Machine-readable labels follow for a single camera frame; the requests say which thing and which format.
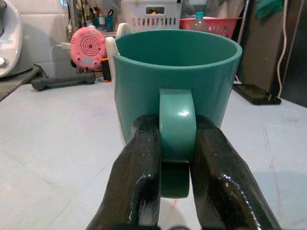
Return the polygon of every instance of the plastic bottle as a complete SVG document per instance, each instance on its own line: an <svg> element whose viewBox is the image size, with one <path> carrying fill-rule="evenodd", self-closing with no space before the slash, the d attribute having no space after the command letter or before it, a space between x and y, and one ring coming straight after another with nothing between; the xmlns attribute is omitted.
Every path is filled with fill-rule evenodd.
<svg viewBox="0 0 307 230"><path fill-rule="evenodd" d="M207 32L208 31L208 25L203 20L203 12L196 12L196 20L191 24L190 30L196 30L196 31L202 31Z"/></svg>

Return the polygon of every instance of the white appliance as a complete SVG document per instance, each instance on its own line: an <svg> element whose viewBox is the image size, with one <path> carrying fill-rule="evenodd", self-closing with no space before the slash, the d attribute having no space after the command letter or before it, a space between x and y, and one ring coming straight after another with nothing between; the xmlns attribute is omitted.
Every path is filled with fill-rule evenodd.
<svg viewBox="0 0 307 230"><path fill-rule="evenodd" d="M28 57L20 60L22 42L23 24L16 7L9 0L0 0L0 78L32 68Z"/></svg>

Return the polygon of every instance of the green cloth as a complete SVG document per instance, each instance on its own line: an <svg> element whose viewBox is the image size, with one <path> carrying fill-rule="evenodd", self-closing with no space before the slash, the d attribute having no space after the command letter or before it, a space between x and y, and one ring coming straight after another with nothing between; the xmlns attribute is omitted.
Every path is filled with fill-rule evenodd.
<svg viewBox="0 0 307 230"><path fill-rule="evenodd" d="M262 19L283 9L283 0L257 0L256 18Z"/></svg>

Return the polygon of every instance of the white basket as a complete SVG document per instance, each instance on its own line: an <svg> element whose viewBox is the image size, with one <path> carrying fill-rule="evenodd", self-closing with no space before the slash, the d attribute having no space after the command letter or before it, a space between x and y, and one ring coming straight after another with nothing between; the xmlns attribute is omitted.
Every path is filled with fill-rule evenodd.
<svg viewBox="0 0 307 230"><path fill-rule="evenodd" d="M150 14L150 10L160 13ZM132 31L179 29L179 0L122 0L121 11Z"/></svg>

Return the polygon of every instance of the plastic container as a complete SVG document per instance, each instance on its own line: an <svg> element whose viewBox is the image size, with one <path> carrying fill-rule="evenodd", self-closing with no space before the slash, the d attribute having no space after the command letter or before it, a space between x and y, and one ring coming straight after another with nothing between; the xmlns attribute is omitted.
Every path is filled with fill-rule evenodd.
<svg viewBox="0 0 307 230"><path fill-rule="evenodd" d="M232 38L232 35L234 33L236 23L238 19L241 18L203 18L207 25L208 30L207 32L221 35L224 37ZM185 18L180 19L180 28L184 30L189 30L191 24L195 21L194 18Z"/></svg>
<svg viewBox="0 0 307 230"><path fill-rule="evenodd" d="M190 25L190 30L195 31L202 31L207 32L208 31L208 25L206 21L203 19L203 12L196 12L196 20Z"/></svg>
<svg viewBox="0 0 307 230"><path fill-rule="evenodd" d="M181 3L177 0L123 0L124 22L132 31L179 29Z"/></svg>

